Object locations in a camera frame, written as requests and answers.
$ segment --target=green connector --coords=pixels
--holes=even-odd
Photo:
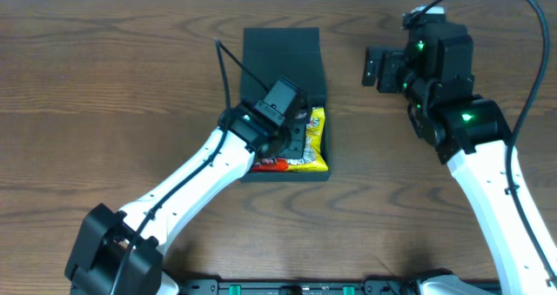
[[[228,289],[229,295],[242,295],[242,287],[240,285],[230,285]]]
[[[343,295],[356,295],[356,290],[354,290],[354,286],[345,286],[342,288]]]

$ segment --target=black wire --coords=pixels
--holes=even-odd
[[[417,13],[412,17],[412,22],[418,21],[420,16],[422,16],[424,13],[426,13],[428,10],[430,10],[432,7],[436,6],[442,1],[443,0],[435,0],[432,3],[428,4],[422,11],[420,11],[419,13]],[[532,226],[530,226],[528,222],[528,218],[526,216],[526,213],[524,212],[524,209],[522,208],[522,204],[520,203],[520,199],[517,193],[517,188],[513,180],[513,168],[511,166],[512,159],[513,159],[513,149],[514,146],[516,145],[516,140],[520,134],[520,129],[524,124],[524,120],[528,115],[528,111],[530,110],[530,107],[532,107],[532,103],[536,98],[538,89],[540,88],[541,80],[543,79],[543,76],[546,72],[547,61],[549,59],[549,29],[547,28],[547,20],[540,6],[535,2],[535,0],[526,0],[526,1],[530,5],[530,7],[532,7],[532,9],[535,11],[536,16],[538,17],[538,21],[540,22],[541,36],[543,40],[543,51],[541,53],[540,68],[538,69],[538,73],[536,74],[534,85],[532,85],[532,89],[530,90],[528,99],[524,104],[522,111],[520,112],[516,124],[514,125],[513,134],[511,135],[507,143],[507,153],[505,155],[505,173],[507,174],[508,190],[510,191],[511,196],[513,197],[514,205],[516,206],[516,211],[519,213],[520,220],[522,221],[522,224],[526,229],[528,237],[530,237],[530,240],[532,241],[532,245],[534,245],[534,249],[536,250],[538,256],[540,257],[541,263],[546,268],[547,274],[549,275],[549,279],[554,283],[554,286],[557,287],[557,277],[555,277],[555,272],[551,267],[551,265],[549,264],[549,261],[547,260],[547,257],[540,246],[540,242],[538,242],[538,239],[536,238],[534,231],[532,230]]]
[[[438,82],[439,82],[439,80],[437,78],[430,78],[429,81],[427,81],[427,83],[426,83],[426,87],[425,87],[426,92],[424,93],[424,102],[422,103],[422,107],[421,107],[421,113],[426,117],[429,117],[429,113],[427,113],[427,111],[429,110],[429,97],[431,96],[432,88]]]
[[[265,85],[265,83],[263,83],[263,81],[261,81],[258,77],[255,76],[255,74],[253,74],[248,68],[246,68],[244,64],[242,64],[239,60],[237,60],[237,58],[234,55],[232,55],[232,53],[228,50],[228,48],[226,48],[222,43],[220,43],[220,41],[218,41],[218,44],[220,45],[220,48],[222,48],[226,52],[226,55],[228,55],[228,57],[230,57],[240,68],[242,68],[242,70],[244,70],[244,72],[247,73],[247,75],[252,77],[259,85],[261,85],[261,87],[263,87],[265,92],[269,92],[270,90],[269,86]]]
[[[223,61],[223,56],[220,52],[220,48],[223,48],[223,50],[225,50],[224,45],[222,45],[220,43],[218,38],[215,39],[215,45],[217,47],[217,56],[218,56],[218,64],[220,65],[220,73],[222,75],[223,83],[224,83],[224,86],[225,86],[225,102],[226,102],[225,117],[226,117],[226,120],[225,120],[225,126],[222,129],[223,135],[220,137],[220,140],[218,141],[217,148],[215,149],[215,151],[195,171],[190,173],[190,175],[187,176],[185,179],[183,179],[180,183],[176,184],[176,186],[174,186],[169,192],[166,193],[166,195],[164,195],[162,198],[160,198],[160,200],[158,200],[158,202],[149,209],[149,212],[147,213],[147,215],[145,216],[145,218],[143,219],[143,221],[139,225],[139,227],[136,230],[133,238],[131,238],[131,241],[128,244],[128,247],[125,250],[124,257],[122,258],[122,261],[120,262],[120,266],[118,267],[118,270],[116,272],[116,277],[114,279],[114,284],[112,285],[110,295],[114,295],[118,284],[121,283],[122,273],[124,271],[124,268],[127,265],[127,263],[130,261],[131,251],[133,250],[133,247],[138,242],[139,237],[140,237],[141,232],[143,231],[143,229],[147,226],[147,224],[149,223],[150,220],[154,219],[155,213],[157,213],[157,210],[160,209],[160,207],[162,207],[163,204],[170,197],[172,197],[172,195],[174,195],[174,193],[176,193],[180,188],[182,188],[182,186],[184,186],[192,178],[194,178],[196,175],[198,175],[207,165],[212,165],[213,159],[218,155],[218,153],[220,152],[220,149],[222,148],[223,144],[225,143],[226,134],[227,134],[227,132],[230,128],[230,120],[228,118],[228,114],[229,114],[228,112],[230,111],[230,108],[231,108],[230,88],[228,86],[228,78],[226,77],[225,63]]]

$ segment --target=table surface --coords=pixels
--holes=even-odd
[[[214,48],[241,57],[245,27],[319,27],[331,179],[236,183],[180,234],[178,278],[404,276],[446,267],[496,278],[466,197],[416,138],[402,96],[360,85],[368,45],[402,46],[401,14],[431,0],[2,0],[0,293],[60,294],[85,214],[117,210],[207,139],[224,109]],[[541,0],[557,41],[557,1]],[[510,124],[540,61],[521,0],[450,0],[474,39],[476,91]],[[557,63],[552,57],[518,148],[557,232]],[[226,60],[232,101],[240,71]]]

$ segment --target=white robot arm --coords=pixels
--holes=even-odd
[[[465,192],[486,238],[500,279],[503,294],[557,294],[522,224],[508,192],[505,173],[507,146],[501,140],[475,146],[476,152],[459,151],[447,163]],[[557,269],[557,249],[530,196],[513,153],[514,181],[528,222],[550,265]],[[421,294],[491,294],[466,285],[454,276],[430,278],[419,285]]]
[[[201,149],[155,189],[116,213],[103,204],[93,209],[64,273],[75,293],[177,294],[178,284],[162,271],[174,239],[215,195],[248,172],[256,153],[269,157],[288,143],[285,127],[304,104],[303,91],[281,77],[257,103],[226,110]],[[122,242],[128,242],[125,251]]]
[[[217,148],[223,132],[213,131],[207,142],[193,157],[170,175],[163,183],[141,198],[124,205],[120,211],[126,213],[124,222],[136,230],[147,211],[166,193],[198,168]],[[141,232],[145,239],[158,240],[157,250],[164,256],[176,236],[201,209],[226,186],[243,177],[252,167],[255,152],[246,149],[246,141],[234,133],[228,133],[220,153],[212,165],[206,166],[190,182],[182,186],[157,212]],[[176,295],[179,286],[163,272],[161,287],[157,295]]]

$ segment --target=yellow packaging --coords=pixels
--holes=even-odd
[[[325,128],[325,109],[315,107],[310,123],[305,127],[305,147],[301,159],[286,159],[287,171],[322,172],[329,171],[327,163],[321,156],[321,138]]]

